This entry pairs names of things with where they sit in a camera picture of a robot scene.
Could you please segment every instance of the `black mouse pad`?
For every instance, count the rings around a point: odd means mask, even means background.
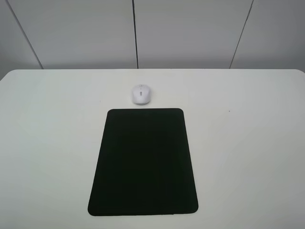
[[[93,216],[165,215],[197,209],[183,111],[110,110],[88,212]]]

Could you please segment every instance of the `white table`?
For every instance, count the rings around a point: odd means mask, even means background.
[[[152,89],[131,103],[134,85]],[[199,209],[87,211],[113,108],[183,109]],[[1,229],[304,229],[305,74],[297,70],[16,70],[0,81]]]

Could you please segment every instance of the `gray wall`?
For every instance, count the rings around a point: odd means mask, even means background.
[[[129,0],[9,0],[44,68],[136,68]]]
[[[139,68],[305,71],[304,0],[254,0],[252,8],[252,0],[134,1]],[[13,12],[0,0],[0,79],[40,68],[38,60],[43,68],[137,68],[132,0],[9,3]]]
[[[39,69],[9,6],[0,0],[0,80],[14,69]]]
[[[229,68],[252,0],[135,0],[140,68]]]
[[[305,71],[305,0],[254,0],[232,68]]]

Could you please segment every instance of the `rounded corner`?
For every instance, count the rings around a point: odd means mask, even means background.
[[[5,76],[2,79],[4,79],[5,77],[8,77],[9,75],[12,75],[14,72],[19,72],[19,71],[20,71],[20,69],[11,70],[8,73],[6,73]]]
[[[111,114],[112,112],[114,112],[115,109],[110,109],[108,112],[107,112],[107,115]]]
[[[197,203],[196,207],[193,209],[192,213],[195,213],[196,211],[198,211],[199,205]]]
[[[91,210],[90,210],[90,207],[89,207],[89,206],[88,206],[87,210],[88,210],[89,215],[91,215],[91,216],[96,216],[96,215],[95,215],[93,212],[91,212]]]
[[[176,108],[176,110],[177,110],[178,112],[180,112],[182,115],[184,115],[184,111],[183,111],[181,108]]]
[[[300,69],[293,69],[293,71],[296,71],[296,72],[299,72],[299,73],[301,73],[301,74],[305,74],[305,72],[303,72],[302,70],[300,70]]]

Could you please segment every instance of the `white mouse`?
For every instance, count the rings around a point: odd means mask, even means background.
[[[144,105],[151,100],[151,89],[149,86],[139,84],[132,89],[132,102],[138,105]]]

